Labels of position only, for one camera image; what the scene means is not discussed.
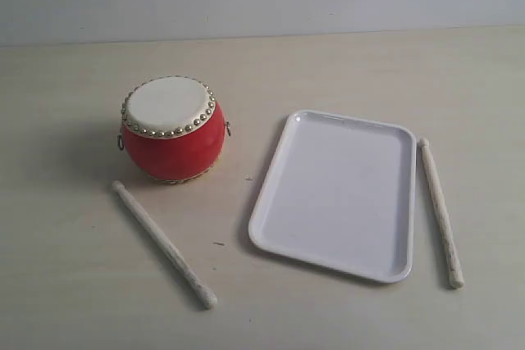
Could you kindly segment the white drumstick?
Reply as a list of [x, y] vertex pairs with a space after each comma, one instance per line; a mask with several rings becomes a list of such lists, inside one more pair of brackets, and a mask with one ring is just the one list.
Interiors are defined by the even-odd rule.
[[213, 309], [218, 304], [217, 295], [196, 275], [194, 270], [184, 259], [181, 251], [166, 236], [155, 220], [126, 189], [122, 182], [114, 180], [112, 182], [112, 190], [123, 201], [124, 205], [171, 264], [180, 272], [203, 306], [208, 310]]
[[436, 162], [431, 153], [429, 140], [420, 138], [418, 146], [422, 154], [422, 163], [427, 177], [427, 184], [433, 204], [436, 223], [441, 234], [441, 242], [444, 248], [448, 271], [448, 282], [452, 289], [462, 289], [465, 285], [463, 270], [459, 260], [458, 250], [454, 242], [454, 234], [445, 203], [445, 196], [441, 187]]

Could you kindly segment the small red drum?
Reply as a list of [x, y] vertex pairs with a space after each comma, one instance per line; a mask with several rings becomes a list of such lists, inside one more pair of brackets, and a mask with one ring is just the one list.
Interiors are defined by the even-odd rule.
[[181, 184], [209, 171], [230, 135], [230, 123], [208, 84], [169, 75], [127, 94], [117, 146], [152, 178]]

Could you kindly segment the white rectangular plastic tray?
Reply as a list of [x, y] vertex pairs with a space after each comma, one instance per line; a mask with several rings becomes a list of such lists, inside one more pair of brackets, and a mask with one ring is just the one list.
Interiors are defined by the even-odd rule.
[[382, 284], [413, 266], [417, 142], [406, 128], [300, 110], [249, 219], [265, 252]]

